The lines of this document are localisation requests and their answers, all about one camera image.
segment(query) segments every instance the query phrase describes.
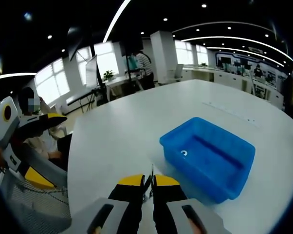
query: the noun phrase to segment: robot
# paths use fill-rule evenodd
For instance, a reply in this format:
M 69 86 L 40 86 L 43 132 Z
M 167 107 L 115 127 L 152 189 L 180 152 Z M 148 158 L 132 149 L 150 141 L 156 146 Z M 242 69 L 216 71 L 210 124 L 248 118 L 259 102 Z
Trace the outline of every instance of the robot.
M 63 186 L 63 183 L 40 170 L 33 163 L 35 151 L 24 148 L 22 142 L 39 136 L 48 128 L 66 120 L 58 114 L 18 117 L 11 97 L 0 102 L 0 148 L 9 170 L 18 179 L 26 179 L 39 188 Z M 142 218 L 145 193 L 151 186 L 153 220 L 159 234 L 192 234 L 194 224 L 204 234 L 229 234 L 223 220 L 196 199 L 187 199 L 179 182 L 164 175 L 143 174 L 121 179 L 108 198 L 100 198 L 72 217 L 64 234 L 133 234 L 137 233 Z

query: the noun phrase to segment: black ceiling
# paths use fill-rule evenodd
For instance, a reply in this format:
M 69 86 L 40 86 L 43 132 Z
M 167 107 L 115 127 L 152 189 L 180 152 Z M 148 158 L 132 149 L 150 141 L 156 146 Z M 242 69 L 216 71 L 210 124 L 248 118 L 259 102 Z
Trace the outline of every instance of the black ceiling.
M 1 0 L 0 1 L 0 57 L 3 73 L 37 72 L 50 62 L 67 53 L 66 36 L 69 27 L 92 25 L 93 42 L 102 42 L 115 13 L 123 0 Z M 24 14 L 32 14 L 27 21 Z M 293 57 L 293 1 L 277 3 L 270 0 L 131 0 L 117 21 L 109 39 L 117 38 L 128 30 L 142 31 L 143 37 L 158 30 L 175 31 L 190 25 L 216 22 L 237 21 L 256 24 L 259 27 L 218 23 L 203 25 L 175 32 L 176 39 L 203 36 L 234 36 L 248 38 L 269 44 Z M 279 62 L 288 59 L 264 46 L 244 43 L 233 39 L 206 39 L 191 41 L 206 43 L 206 46 L 241 48 L 252 46 L 267 52 L 267 56 Z M 27 79 L 11 80 L 10 89 Z

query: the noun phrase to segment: floor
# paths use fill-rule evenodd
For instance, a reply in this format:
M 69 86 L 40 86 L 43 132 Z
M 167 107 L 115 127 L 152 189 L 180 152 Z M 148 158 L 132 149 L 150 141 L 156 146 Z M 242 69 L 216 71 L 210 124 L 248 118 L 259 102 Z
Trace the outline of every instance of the floor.
M 83 112 L 82 112 L 81 108 L 79 108 L 79 109 L 77 109 L 77 110 L 75 110 L 75 111 L 73 111 L 73 112 L 71 112 L 71 113 L 69 113 L 67 115 L 68 119 L 64 123 L 62 123 L 62 125 L 66 127 L 68 134 L 73 131 L 75 120 L 76 120 L 77 117 L 79 117 L 81 115 L 83 115 Z M 57 136 L 58 137 L 63 137 L 64 135 L 61 132 L 61 133 L 58 133 Z

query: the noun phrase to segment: window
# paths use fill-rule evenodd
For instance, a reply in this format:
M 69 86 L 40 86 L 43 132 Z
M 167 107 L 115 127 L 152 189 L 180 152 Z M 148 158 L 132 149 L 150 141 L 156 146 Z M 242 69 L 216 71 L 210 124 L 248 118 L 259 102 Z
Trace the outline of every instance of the window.
M 97 54 L 97 63 L 101 77 L 108 70 L 113 71 L 115 75 L 119 74 L 112 42 L 96 44 L 94 45 L 94 50 Z M 82 48 L 76 53 L 78 69 L 83 84 L 86 84 L 86 64 L 91 58 L 90 47 Z
M 38 95 L 47 104 L 68 93 L 70 89 L 62 59 L 60 58 L 40 70 L 35 76 L 35 85 Z
M 175 40 L 178 64 L 194 64 L 192 45 L 189 42 Z
M 196 45 L 196 52 L 199 64 L 206 63 L 206 65 L 208 66 L 208 55 L 206 47 Z

